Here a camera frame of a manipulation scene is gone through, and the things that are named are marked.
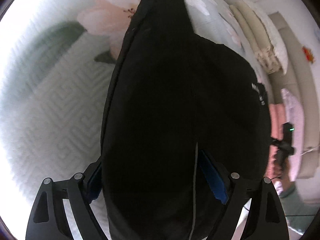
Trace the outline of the person right hand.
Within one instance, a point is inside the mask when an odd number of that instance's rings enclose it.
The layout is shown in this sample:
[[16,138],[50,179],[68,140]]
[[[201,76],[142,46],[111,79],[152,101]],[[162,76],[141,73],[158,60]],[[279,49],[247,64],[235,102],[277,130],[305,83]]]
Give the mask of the person right hand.
[[283,190],[286,190],[292,185],[290,180],[290,161],[285,159],[283,166],[277,160],[273,161],[273,182],[280,182]]

